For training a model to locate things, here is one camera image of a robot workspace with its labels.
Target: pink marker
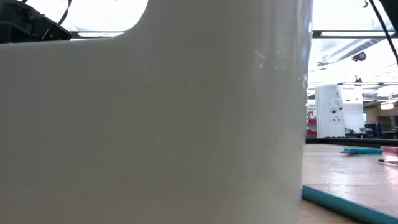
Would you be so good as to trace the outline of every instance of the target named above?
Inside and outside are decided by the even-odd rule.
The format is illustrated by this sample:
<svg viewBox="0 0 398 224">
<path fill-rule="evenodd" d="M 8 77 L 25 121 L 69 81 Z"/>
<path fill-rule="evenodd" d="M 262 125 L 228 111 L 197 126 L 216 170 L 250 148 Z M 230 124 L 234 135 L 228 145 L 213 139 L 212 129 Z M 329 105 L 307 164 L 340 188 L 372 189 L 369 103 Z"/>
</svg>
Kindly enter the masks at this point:
<svg viewBox="0 0 398 224">
<path fill-rule="evenodd" d="M 398 153 L 398 147 L 396 146 L 381 146 L 380 147 L 383 152 L 396 152 Z"/>
</svg>

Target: teal tube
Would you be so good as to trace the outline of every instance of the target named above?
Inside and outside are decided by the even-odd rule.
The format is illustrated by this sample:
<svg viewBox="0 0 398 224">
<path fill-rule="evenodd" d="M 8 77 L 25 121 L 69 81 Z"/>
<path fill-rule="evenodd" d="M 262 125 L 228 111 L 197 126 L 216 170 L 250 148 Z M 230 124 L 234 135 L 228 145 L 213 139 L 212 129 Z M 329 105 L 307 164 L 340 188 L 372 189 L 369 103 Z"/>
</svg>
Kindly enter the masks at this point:
<svg viewBox="0 0 398 224">
<path fill-rule="evenodd" d="M 354 151 L 356 154 L 382 154 L 383 150 L 381 149 L 371 149 L 371 148 L 353 148 L 353 147 L 345 147 L 344 151 Z"/>
<path fill-rule="evenodd" d="M 302 197 L 305 200 L 362 223 L 398 224 L 398 217 L 393 217 L 392 215 L 382 213 L 358 203 L 350 202 L 306 185 L 303 185 Z"/>
</svg>

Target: wooden table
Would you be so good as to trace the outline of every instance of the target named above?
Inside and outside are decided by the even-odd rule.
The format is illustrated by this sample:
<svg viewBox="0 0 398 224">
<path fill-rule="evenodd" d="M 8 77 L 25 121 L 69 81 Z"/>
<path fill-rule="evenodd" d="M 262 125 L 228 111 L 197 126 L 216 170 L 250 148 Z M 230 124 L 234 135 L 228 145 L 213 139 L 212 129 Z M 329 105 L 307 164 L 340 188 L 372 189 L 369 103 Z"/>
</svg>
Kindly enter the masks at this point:
<svg viewBox="0 0 398 224">
<path fill-rule="evenodd" d="M 398 216 L 398 166 L 378 159 L 393 154 L 340 154 L 343 146 L 309 144 L 303 154 L 303 184 Z M 302 202 L 301 224 L 357 223 L 310 202 Z"/>
</svg>

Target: black wire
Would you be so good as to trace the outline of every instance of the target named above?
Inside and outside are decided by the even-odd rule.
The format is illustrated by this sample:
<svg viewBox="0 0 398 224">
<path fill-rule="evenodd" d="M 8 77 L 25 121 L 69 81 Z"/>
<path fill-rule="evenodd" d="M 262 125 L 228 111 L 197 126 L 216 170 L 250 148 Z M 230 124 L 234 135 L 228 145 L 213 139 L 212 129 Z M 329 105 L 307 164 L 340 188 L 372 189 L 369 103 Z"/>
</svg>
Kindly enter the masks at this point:
<svg viewBox="0 0 398 224">
<path fill-rule="evenodd" d="M 397 50 L 396 50 L 396 48 L 394 47 L 394 44 L 392 43 L 392 40 L 391 40 L 390 34 L 388 33 L 387 27 L 386 27 L 386 25 L 385 25 L 385 23 L 384 23 L 382 17 L 380 16 L 380 12 L 378 11 L 378 9 L 377 9 L 376 5 L 374 4 L 373 0 L 369 0 L 369 2 L 370 2 L 371 5 L 372 5 L 372 8 L 373 8 L 373 10 L 374 10 L 374 13 L 376 13 L 377 18 L 379 19 L 380 25 L 381 25 L 381 27 L 383 28 L 384 33 L 386 34 L 386 38 L 387 38 L 388 44 L 389 44 L 390 47 L 391 47 L 392 53 L 394 54 L 394 56 L 395 56 L 395 58 L 396 58 L 396 62 L 397 62 L 397 66 L 398 66 L 398 54 L 397 54 Z"/>
<path fill-rule="evenodd" d="M 365 0 L 365 5 L 362 6 L 362 8 L 366 8 L 369 5 L 369 3 Z"/>
<path fill-rule="evenodd" d="M 69 7 L 70 7 L 70 4 L 72 3 L 72 0 L 68 0 L 68 7 L 67 7 L 67 9 L 65 10 L 65 12 L 63 13 L 63 16 L 61 17 L 61 19 L 60 19 L 60 21 L 58 22 L 58 24 L 62 24 L 63 22 L 64 22 L 64 20 L 67 18 L 67 16 L 68 16 L 68 13 L 69 13 Z"/>
</svg>

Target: white curved surface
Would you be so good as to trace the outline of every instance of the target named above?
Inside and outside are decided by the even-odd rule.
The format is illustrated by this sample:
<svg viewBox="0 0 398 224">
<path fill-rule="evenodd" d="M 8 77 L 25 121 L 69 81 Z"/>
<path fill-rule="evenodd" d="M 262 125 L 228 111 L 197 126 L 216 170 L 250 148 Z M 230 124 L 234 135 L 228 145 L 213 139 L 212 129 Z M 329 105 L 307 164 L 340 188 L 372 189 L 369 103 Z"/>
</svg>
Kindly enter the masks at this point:
<svg viewBox="0 0 398 224">
<path fill-rule="evenodd" d="M 311 1 L 150 0 L 0 48 L 0 223 L 294 223 Z"/>
</svg>

